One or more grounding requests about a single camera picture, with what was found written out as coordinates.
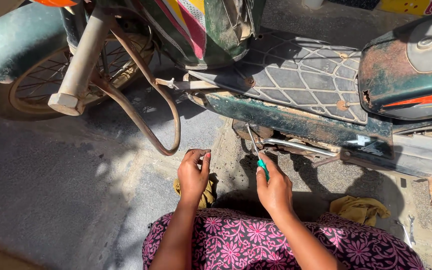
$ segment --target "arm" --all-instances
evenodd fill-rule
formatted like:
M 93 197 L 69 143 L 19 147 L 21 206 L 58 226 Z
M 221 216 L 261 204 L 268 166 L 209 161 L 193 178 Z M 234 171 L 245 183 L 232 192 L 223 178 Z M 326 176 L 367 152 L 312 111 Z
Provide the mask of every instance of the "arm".
M 301 269 L 346 270 L 294 213 L 293 184 L 288 176 L 265 154 L 260 153 L 260 156 L 266 163 L 270 180 L 266 181 L 265 171 L 258 167 L 256 180 L 259 200 L 286 237 Z
M 191 269 L 193 225 L 199 201 L 208 184 L 210 151 L 189 150 L 177 169 L 181 199 L 163 234 L 149 270 Z M 198 162 L 201 157 L 203 159 L 199 169 Z

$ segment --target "concrete floor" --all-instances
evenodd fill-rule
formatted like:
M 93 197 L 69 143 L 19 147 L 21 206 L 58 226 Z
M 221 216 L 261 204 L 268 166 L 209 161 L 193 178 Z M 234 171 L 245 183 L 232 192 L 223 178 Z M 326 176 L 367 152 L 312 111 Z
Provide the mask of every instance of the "concrete floor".
M 331 3 L 308 10 L 300 3 L 268 0 L 262 24 L 361 48 L 412 18 Z M 178 78 L 171 65 L 153 67 L 162 78 Z M 161 141 L 169 146 L 169 108 L 139 80 L 125 94 Z M 141 269 L 147 225 L 174 210 L 172 183 L 185 151 L 213 150 L 217 207 L 264 216 L 255 192 L 255 157 L 236 138 L 231 120 L 180 98 L 180 150 L 161 156 L 112 101 L 81 117 L 40 122 L 0 119 L 0 246 L 49 269 Z M 432 269 L 432 208 L 427 183 L 396 179 L 351 164 L 312 169 L 300 156 L 280 154 L 278 163 L 293 181 L 294 205 L 303 220 L 327 211 L 344 195 L 380 200 L 392 212 L 377 226 L 398 237 L 394 220 L 416 216 L 415 250 Z

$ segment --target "hexagonal nut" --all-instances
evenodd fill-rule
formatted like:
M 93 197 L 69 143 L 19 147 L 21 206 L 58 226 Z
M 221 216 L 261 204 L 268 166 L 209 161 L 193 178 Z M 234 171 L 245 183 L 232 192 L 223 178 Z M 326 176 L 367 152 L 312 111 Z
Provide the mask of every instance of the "hexagonal nut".
M 85 111 L 85 105 L 82 100 L 64 93 L 52 94 L 47 104 L 57 112 L 72 116 L 81 115 Z

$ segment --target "hand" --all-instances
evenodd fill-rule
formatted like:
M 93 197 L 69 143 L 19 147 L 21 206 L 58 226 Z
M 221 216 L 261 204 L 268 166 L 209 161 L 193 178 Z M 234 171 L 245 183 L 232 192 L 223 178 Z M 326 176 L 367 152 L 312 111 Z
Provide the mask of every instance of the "hand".
M 177 177 L 181 187 L 181 200 L 196 203 L 201 200 L 201 196 L 208 185 L 209 163 L 211 161 L 211 150 L 190 149 L 184 155 L 179 168 Z
M 266 181 L 265 170 L 261 167 L 256 170 L 258 197 L 262 206 L 275 222 L 281 216 L 295 215 L 292 200 L 293 183 L 267 155 L 259 153 L 259 156 L 266 163 L 269 172 L 269 181 Z

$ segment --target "screwdriver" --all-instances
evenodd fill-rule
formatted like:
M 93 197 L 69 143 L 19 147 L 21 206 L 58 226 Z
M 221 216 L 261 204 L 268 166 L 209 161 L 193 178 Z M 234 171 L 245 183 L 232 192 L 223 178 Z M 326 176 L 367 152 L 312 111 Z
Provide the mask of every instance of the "screwdriver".
M 255 138 L 253 137 L 253 133 L 251 132 L 251 127 L 249 126 L 249 123 L 246 123 L 246 127 L 248 128 L 249 137 L 251 137 L 252 145 L 254 146 L 254 150 L 256 150 L 256 155 L 258 156 L 258 166 L 264 170 L 264 174 L 266 175 L 266 181 L 269 181 L 269 172 L 266 168 L 266 163 L 259 156 L 258 147 L 256 147 Z

